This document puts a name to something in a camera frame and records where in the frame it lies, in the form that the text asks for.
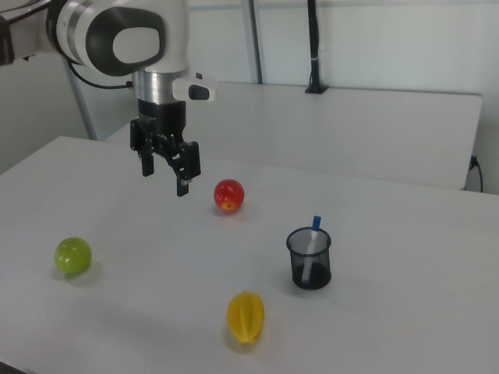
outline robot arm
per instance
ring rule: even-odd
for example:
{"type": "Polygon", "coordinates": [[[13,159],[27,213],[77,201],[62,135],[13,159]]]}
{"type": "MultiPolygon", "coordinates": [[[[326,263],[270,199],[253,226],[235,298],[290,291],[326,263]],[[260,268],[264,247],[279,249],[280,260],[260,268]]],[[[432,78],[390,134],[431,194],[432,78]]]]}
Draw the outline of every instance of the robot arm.
{"type": "Polygon", "coordinates": [[[49,41],[71,63],[132,74],[139,118],[131,121],[130,146],[143,175],[154,173],[159,154],[177,176],[177,195],[189,191],[200,161],[197,143],[182,137],[186,101],[214,100],[216,82],[190,72],[186,0],[38,0],[0,13],[0,31],[0,65],[43,51],[49,41]]]}
{"type": "Polygon", "coordinates": [[[34,0],[0,12],[0,66],[51,50],[44,32],[49,3],[50,0],[34,0]]]}

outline red apple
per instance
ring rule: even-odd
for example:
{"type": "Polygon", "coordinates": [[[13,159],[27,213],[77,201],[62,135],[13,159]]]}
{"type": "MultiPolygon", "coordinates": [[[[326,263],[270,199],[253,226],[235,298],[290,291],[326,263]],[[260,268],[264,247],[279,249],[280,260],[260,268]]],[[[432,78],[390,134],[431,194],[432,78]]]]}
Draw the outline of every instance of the red apple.
{"type": "Polygon", "coordinates": [[[244,188],[234,179],[225,179],[217,184],[213,197],[220,209],[232,212],[241,206],[244,200],[244,188]]]}

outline white wall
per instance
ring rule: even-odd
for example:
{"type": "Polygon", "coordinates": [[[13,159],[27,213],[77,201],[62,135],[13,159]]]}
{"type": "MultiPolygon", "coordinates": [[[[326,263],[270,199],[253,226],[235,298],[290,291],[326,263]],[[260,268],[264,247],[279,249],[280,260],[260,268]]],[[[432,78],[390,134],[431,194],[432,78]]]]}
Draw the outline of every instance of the white wall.
{"type": "Polygon", "coordinates": [[[2,66],[0,82],[0,174],[58,136],[87,138],[59,56],[2,66]]]}
{"type": "MultiPolygon", "coordinates": [[[[306,12],[302,1],[259,0],[266,83],[308,84],[306,12]]],[[[482,164],[485,192],[499,193],[499,144],[490,140],[499,139],[497,2],[350,0],[320,2],[317,14],[321,78],[326,84],[480,94],[483,109],[475,154],[482,164]]],[[[474,174],[469,189],[478,190],[474,174]]]]}

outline green apple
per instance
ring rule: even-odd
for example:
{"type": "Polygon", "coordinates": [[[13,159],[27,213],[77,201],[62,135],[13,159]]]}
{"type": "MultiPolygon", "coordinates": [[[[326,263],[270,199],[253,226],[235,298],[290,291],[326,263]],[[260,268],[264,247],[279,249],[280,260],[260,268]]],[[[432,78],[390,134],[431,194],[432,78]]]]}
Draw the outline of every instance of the green apple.
{"type": "Polygon", "coordinates": [[[67,274],[85,271],[92,261],[92,250],[82,238],[67,238],[55,250],[55,265],[67,274]]]}

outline white tabletop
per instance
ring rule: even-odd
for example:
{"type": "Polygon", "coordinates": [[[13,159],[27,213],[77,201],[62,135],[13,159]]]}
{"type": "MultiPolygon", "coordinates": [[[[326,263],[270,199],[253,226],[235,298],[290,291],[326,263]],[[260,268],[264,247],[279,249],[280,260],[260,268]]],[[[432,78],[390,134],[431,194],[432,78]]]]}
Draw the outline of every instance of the white tabletop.
{"type": "MultiPolygon", "coordinates": [[[[476,95],[220,83],[187,103],[184,137],[201,157],[462,189],[476,95]]],[[[129,126],[108,139],[129,144],[129,126]]]]}
{"type": "Polygon", "coordinates": [[[0,357],[40,374],[469,374],[499,367],[499,199],[202,158],[187,196],[165,162],[59,138],[0,176],[0,357]],[[230,216],[213,188],[246,189],[230,216]],[[322,216],[331,283],[291,279],[287,235],[322,216]],[[56,245],[93,248],[63,277],[56,245]],[[228,332],[264,300],[251,349],[228,332]]]}

